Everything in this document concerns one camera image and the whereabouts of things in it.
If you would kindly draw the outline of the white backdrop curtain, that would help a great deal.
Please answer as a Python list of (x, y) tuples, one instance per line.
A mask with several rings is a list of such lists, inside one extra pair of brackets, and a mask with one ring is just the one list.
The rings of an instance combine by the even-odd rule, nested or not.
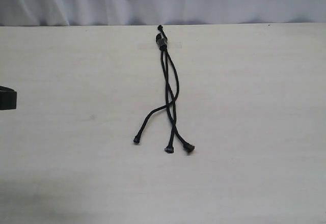
[(1, 0), (1, 25), (325, 22), (325, 0)]

